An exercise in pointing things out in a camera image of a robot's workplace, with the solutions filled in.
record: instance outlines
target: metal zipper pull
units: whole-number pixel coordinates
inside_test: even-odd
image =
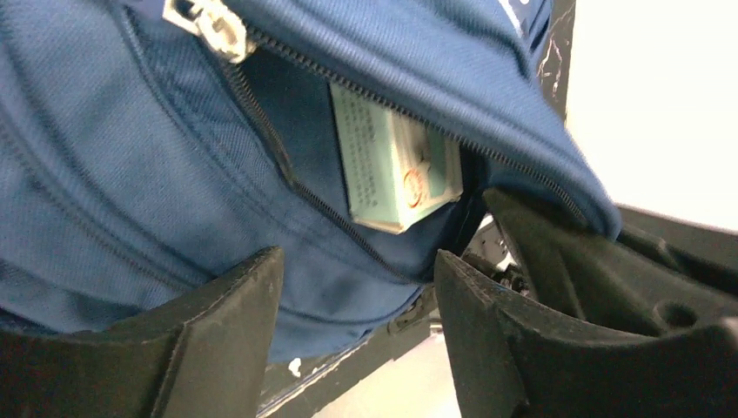
[[[256,50],[249,42],[241,18],[220,0],[120,0],[152,19],[164,19],[200,37],[219,57],[233,64],[242,63]],[[183,16],[178,5],[188,3],[189,16]]]

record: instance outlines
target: logo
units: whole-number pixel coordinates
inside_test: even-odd
[[[423,201],[425,197],[425,182],[417,169],[410,169],[405,174],[405,201],[410,208],[414,208]]]

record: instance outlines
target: blue fabric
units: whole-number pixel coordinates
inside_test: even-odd
[[[529,12],[528,44],[495,0],[232,3],[329,68],[538,168],[593,228],[618,232],[617,212],[538,93],[530,57],[545,0],[516,10]],[[325,80],[265,51],[244,68],[296,173],[348,219]],[[438,248],[463,250],[483,215],[484,173],[495,175],[483,185],[547,193],[465,158],[459,203],[399,236],[357,228],[405,282],[290,191],[211,54],[170,24],[99,0],[5,0],[0,80],[0,327],[101,330],[281,246],[270,360],[336,352],[414,301]]]

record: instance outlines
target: zipper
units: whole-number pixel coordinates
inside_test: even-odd
[[[572,215],[578,222],[580,222],[584,226],[587,225],[587,217],[584,216],[584,212],[576,205],[576,203],[574,203],[574,200],[571,198],[571,196],[569,196],[568,193],[564,191],[564,189],[560,185],[548,178],[543,173],[538,172],[528,165],[524,165],[518,161],[514,161],[501,152],[495,151],[484,145],[474,143],[470,139],[465,138],[458,133],[449,131],[447,128],[435,124],[434,122],[429,121],[427,118],[417,115],[412,111],[409,111],[406,108],[395,104],[391,100],[381,97],[377,93],[374,93],[366,89],[365,87],[362,87],[361,85],[349,80],[348,78],[345,78],[340,74],[316,63],[310,58],[295,51],[289,45],[279,42],[278,40],[269,36],[260,29],[257,29],[250,25],[246,25],[245,27],[249,42],[279,55],[283,59],[296,64],[301,68],[304,68],[305,70],[309,71],[312,74],[315,74],[316,76],[325,78],[330,83],[338,84],[341,87],[360,95],[366,100],[370,100],[378,105],[384,106],[391,111],[395,111],[400,115],[419,122],[426,127],[434,129],[449,138],[450,140],[457,142],[460,146],[465,147],[467,150],[480,155],[481,157],[491,159],[500,165],[510,167],[515,171],[525,174],[531,179],[536,180],[538,183],[544,185],[548,190],[553,192],[553,194],[560,199],[560,201],[569,210],[569,212],[572,213]]]
[[[269,36],[264,31],[246,24],[220,0],[183,0],[191,6],[188,12],[190,15],[189,18],[183,17],[176,9],[176,1],[177,0],[164,0],[164,13],[161,17],[164,20],[187,30],[191,34],[200,37],[209,50],[222,58],[218,60],[218,64],[231,94],[235,98],[238,107],[254,123],[255,128],[259,131],[261,137],[265,139],[265,142],[270,147],[272,155],[275,156],[280,171],[283,173],[285,182],[302,199],[310,203],[318,211],[331,219],[335,225],[347,233],[377,263],[399,278],[410,280],[403,273],[399,272],[396,268],[384,261],[379,253],[377,253],[377,251],[374,250],[363,237],[361,237],[351,222],[342,218],[337,211],[332,209],[326,202],[311,192],[293,174],[292,166],[282,139],[269,118],[266,116],[264,110],[261,108],[261,105],[258,103],[245,74],[240,68],[240,64],[242,64],[257,49],[257,47],[265,48],[288,62],[295,64],[316,76],[324,78],[330,83],[340,85],[341,87],[360,95],[366,100],[384,106],[385,108],[415,120],[426,127],[439,131],[452,141],[459,143],[460,146],[465,147],[467,150],[477,155],[491,159],[500,165],[513,168],[515,171],[527,175],[553,192],[553,194],[560,199],[570,213],[572,213],[582,225],[587,224],[587,219],[584,216],[584,213],[574,203],[574,200],[571,199],[571,197],[563,190],[563,188],[542,173],[534,170],[532,167],[514,161],[501,152],[476,144],[468,138],[464,138],[457,133],[449,131],[443,126],[439,126],[429,121],[427,118],[414,114],[406,108],[381,97],[359,84],[354,83],[348,78],[325,68],[294,50],[289,45]]]
[[[426,127],[430,127],[436,131],[439,131],[444,136],[448,137],[454,142],[459,143],[459,145],[464,146],[471,152],[474,152],[482,157],[491,159],[492,161],[500,165],[510,167],[515,171],[525,174],[531,179],[536,180],[538,183],[544,185],[548,190],[550,190],[557,198],[559,198],[561,203],[564,204],[564,206],[569,210],[570,213],[572,213],[572,215],[578,222],[580,222],[584,226],[587,225],[587,217],[584,216],[584,212],[576,205],[571,196],[569,196],[569,194],[564,191],[564,189],[555,181],[551,180],[549,177],[541,172],[538,172],[532,167],[521,164],[518,161],[514,161],[499,151],[495,151],[484,145],[476,144],[468,138],[464,138],[457,133],[449,131],[447,128],[439,126],[429,121],[427,118],[423,118],[422,116],[417,115],[407,110],[406,108],[393,103],[391,100],[383,98],[380,95],[362,87],[361,85],[354,83],[348,78],[345,78],[340,74],[325,68],[324,66],[301,54],[300,52],[294,50],[289,45],[284,44],[274,37],[269,36],[266,32],[247,24],[235,13],[229,10],[228,7],[221,2],[221,0],[185,0],[186,2],[192,4],[192,9],[190,12],[192,15],[191,21],[196,27],[199,28],[199,31],[192,30],[191,24],[186,23],[188,19],[181,17],[181,15],[178,14],[178,11],[174,10],[174,3],[176,1],[177,0],[164,0],[164,20],[168,20],[169,22],[185,30],[188,30],[193,35],[199,36],[200,38],[202,38],[205,44],[208,45],[208,48],[211,49],[211,51],[214,51],[217,55],[226,58],[230,63],[242,63],[249,55],[251,55],[256,50],[258,46],[266,48],[267,50],[279,55],[283,59],[296,64],[297,66],[304,68],[305,70],[308,70],[310,73],[316,76],[322,77],[331,83],[338,84],[349,91],[353,91],[366,100],[370,100],[407,118],[415,120],[416,122],[419,122]],[[182,25],[182,22],[179,21],[180,18],[185,21],[184,25]],[[230,33],[243,33],[243,36],[239,35],[238,37],[232,37],[228,35]],[[231,40],[230,49],[240,51],[238,57],[234,58],[232,54],[229,55],[228,53],[222,52],[223,48],[220,45],[224,42],[223,37]]]

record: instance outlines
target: black clamp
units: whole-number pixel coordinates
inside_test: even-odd
[[[437,258],[437,298],[465,417],[738,411],[738,299],[727,291],[738,273],[707,262],[697,268],[691,259],[690,277],[643,232],[626,228],[614,243],[565,225],[540,202],[500,191],[487,192],[486,202],[530,298],[450,253]]]
[[[0,332],[0,416],[255,416],[283,261],[265,250],[101,333]]]

